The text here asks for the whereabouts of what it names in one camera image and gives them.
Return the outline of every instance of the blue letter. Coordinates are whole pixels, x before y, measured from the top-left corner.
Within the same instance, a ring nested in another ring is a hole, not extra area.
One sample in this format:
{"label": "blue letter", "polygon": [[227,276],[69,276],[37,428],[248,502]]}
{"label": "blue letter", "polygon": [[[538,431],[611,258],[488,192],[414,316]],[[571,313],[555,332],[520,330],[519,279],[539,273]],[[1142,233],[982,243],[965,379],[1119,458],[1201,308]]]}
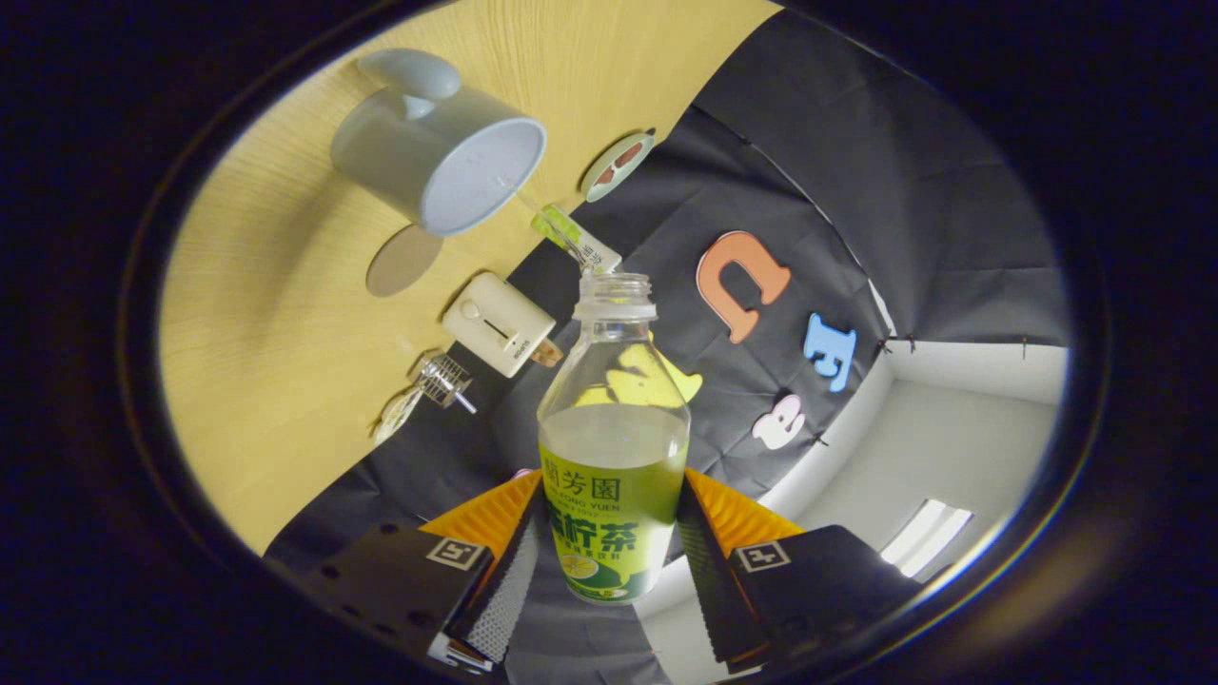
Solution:
{"label": "blue letter", "polygon": [[816,373],[833,377],[831,392],[840,392],[850,375],[850,361],[854,360],[854,344],[857,335],[840,333],[821,323],[820,314],[812,314],[808,321],[808,338],[804,339],[804,356],[809,360],[821,355],[812,366]]}

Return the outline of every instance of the wooden table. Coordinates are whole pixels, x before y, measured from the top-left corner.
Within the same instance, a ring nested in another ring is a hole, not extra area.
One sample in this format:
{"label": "wooden table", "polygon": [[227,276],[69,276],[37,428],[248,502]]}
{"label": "wooden table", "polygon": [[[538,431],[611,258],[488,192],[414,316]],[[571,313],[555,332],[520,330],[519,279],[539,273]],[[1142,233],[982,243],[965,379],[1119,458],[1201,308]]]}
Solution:
{"label": "wooden table", "polygon": [[161,311],[174,429],[199,483],[262,553],[304,505],[373,447],[370,425],[420,352],[448,349],[438,317],[476,271],[499,275],[538,244],[509,202],[446,240],[392,297],[368,264],[406,219],[330,163],[339,123],[376,85],[354,59],[415,48],[464,83],[540,119],[546,156],[525,193],[570,211],[619,137],[663,140],[765,0],[460,0],[393,27],[320,69],[220,160],[190,207]]}

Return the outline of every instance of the mug handle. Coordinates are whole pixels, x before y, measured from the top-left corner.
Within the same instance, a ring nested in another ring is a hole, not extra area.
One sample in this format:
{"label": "mug handle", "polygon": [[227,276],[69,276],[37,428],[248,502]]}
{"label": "mug handle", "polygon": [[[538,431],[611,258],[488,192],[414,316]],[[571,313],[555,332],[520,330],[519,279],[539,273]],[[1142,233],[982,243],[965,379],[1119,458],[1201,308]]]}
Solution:
{"label": "mug handle", "polygon": [[443,57],[404,48],[378,50],[359,59],[359,71],[402,96],[407,121],[432,108],[435,100],[452,98],[460,90],[460,74]]}

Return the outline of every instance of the plastic bottle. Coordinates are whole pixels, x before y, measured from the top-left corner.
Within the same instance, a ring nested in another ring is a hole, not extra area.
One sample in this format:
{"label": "plastic bottle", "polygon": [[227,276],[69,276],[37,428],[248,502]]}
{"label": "plastic bottle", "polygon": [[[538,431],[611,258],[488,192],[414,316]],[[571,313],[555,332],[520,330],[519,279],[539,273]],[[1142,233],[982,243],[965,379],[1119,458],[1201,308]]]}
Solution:
{"label": "plastic bottle", "polygon": [[559,563],[593,603],[655,585],[685,478],[689,410],[648,339],[650,290],[641,274],[583,275],[580,339],[537,408]]}

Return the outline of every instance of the small round coaster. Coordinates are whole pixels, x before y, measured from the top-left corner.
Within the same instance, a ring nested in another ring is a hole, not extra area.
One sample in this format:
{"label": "small round coaster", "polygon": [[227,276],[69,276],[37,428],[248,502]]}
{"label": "small round coaster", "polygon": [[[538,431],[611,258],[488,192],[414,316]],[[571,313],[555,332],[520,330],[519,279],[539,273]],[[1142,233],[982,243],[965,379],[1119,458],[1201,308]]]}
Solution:
{"label": "small round coaster", "polygon": [[616,140],[583,174],[580,183],[583,197],[588,202],[596,202],[608,195],[643,163],[654,145],[655,138],[650,133],[632,133]]}
{"label": "small round coaster", "polygon": [[445,240],[418,225],[408,225],[393,234],[368,264],[364,284],[378,297],[396,295],[426,273],[440,256]]}

